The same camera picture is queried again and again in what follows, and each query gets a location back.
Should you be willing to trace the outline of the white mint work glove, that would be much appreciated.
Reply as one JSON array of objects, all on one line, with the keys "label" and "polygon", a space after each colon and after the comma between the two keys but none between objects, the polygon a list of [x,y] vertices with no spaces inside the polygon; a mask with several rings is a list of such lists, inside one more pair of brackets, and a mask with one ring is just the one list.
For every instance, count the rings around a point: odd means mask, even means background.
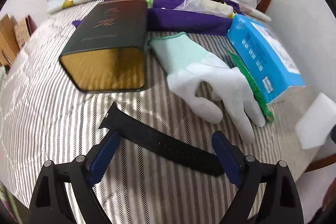
[{"label": "white mint work glove", "polygon": [[211,124],[220,123],[223,112],[215,102],[222,101],[241,139],[254,142],[252,126],[263,127],[266,120],[239,68],[230,68],[184,32],[152,38],[149,46],[167,74],[169,90],[195,115]]}]

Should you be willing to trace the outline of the purple towel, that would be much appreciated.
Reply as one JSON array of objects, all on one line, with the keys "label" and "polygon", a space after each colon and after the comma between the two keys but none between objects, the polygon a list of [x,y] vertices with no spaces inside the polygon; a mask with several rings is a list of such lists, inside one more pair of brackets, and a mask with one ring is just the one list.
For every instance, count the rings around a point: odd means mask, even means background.
[{"label": "purple towel", "polygon": [[175,10],[183,1],[154,0],[153,7],[147,10],[147,30],[226,35],[232,24],[232,19]]}]

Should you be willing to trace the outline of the wooden headboard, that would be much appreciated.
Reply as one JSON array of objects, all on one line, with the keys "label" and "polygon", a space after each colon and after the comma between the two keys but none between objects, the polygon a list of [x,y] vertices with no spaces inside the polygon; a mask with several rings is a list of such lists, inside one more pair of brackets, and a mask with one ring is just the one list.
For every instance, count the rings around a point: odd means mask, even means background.
[{"label": "wooden headboard", "polygon": [[20,49],[14,34],[14,24],[7,14],[1,19],[1,65],[11,67]]}]

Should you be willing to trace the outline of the rolled patterned paper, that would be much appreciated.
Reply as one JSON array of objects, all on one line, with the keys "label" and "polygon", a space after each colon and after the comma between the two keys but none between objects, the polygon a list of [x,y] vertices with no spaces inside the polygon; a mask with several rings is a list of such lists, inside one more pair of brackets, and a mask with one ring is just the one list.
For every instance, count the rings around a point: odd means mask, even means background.
[{"label": "rolled patterned paper", "polygon": [[[62,0],[61,2],[57,2],[57,3],[54,3],[53,5],[49,5],[47,12],[49,14],[52,14],[62,9],[66,9],[68,7],[72,7],[72,6],[83,4],[86,2],[90,2],[90,1],[95,1],[95,0]],[[244,5],[240,2],[238,2],[238,5],[239,5],[239,8],[242,8],[243,12],[248,15],[261,19],[264,22],[272,21],[272,19],[268,15],[264,14],[263,12],[257,9]]]}]

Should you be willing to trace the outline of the brown patterned notebook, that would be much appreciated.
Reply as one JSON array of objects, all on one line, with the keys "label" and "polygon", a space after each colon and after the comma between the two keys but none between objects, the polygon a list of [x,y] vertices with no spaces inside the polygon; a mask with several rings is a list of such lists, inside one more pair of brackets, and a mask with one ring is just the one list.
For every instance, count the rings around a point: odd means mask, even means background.
[{"label": "brown patterned notebook", "polygon": [[31,35],[35,31],[35,28],[35,23],[29,15],[17,22],[17,24],[14,26],[14,34],[19,49],[22,49],[23,46],[29,41]]}]

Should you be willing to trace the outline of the yellow black mesh pouch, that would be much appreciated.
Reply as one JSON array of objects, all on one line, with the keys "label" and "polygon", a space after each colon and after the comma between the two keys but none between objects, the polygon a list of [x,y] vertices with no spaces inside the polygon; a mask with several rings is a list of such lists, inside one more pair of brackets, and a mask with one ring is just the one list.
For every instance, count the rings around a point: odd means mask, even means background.
[{"label": "yellow black mesh pouch", "polygon": [[234,8],[223,0],[203,0],[203,7],[216,16],[233,19],[236,15]]}]

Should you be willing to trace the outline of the dark green tea tin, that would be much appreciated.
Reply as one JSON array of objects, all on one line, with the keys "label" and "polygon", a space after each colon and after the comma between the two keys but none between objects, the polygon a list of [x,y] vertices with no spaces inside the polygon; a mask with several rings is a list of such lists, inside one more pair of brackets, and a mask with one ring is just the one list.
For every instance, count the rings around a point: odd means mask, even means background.
[{"label": "dark green tea tin", "polygon": [[147,82],[146,28],[145,0],[101,2],[76,27],[59,63],[81,92],[142,90]]}]

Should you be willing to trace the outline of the green snack packet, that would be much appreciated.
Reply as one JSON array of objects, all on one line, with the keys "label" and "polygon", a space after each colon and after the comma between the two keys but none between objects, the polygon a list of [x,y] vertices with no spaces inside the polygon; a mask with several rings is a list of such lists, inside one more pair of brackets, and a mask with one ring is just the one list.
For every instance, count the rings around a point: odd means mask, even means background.
[{"label": "green snack packet", "polygon": [[264,100],[264,97],[261,93],[261,90],[259,89],[259,87],[256,84],[256,81],[254,80],[252,75],[250,74],[249,70],[247,69],[245,64],[242,62],[240,57],[238,57],[236,54],[234,54],[231,50],[228,50],[228,49],[225,49],[225,50],[228,53],[228,55],[230,56],[230,58],[235,62],[236,66],[238,67],[240,72],[246,77],[246,79],[249,83],[249,86],[252,90],[253,96],[254,96],[255,100],[258,102],[258,105],[260,106],[260,109],[261,109],[264,117],[266,118],[266,120],[269,123],[273,123],[274,122],[273,113],[269,110],[269,108],[266,104],[266,101]]}]

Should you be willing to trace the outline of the white sponge block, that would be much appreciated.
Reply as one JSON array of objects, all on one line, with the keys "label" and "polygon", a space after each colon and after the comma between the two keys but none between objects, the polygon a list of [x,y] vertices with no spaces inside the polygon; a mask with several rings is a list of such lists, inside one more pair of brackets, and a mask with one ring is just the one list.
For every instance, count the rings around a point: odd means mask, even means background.
[{"label": "white sponge block", "polygon": [[302,149],[312,149],[325,144],[335,126],[335,102],[319,93],[295,126]]}]

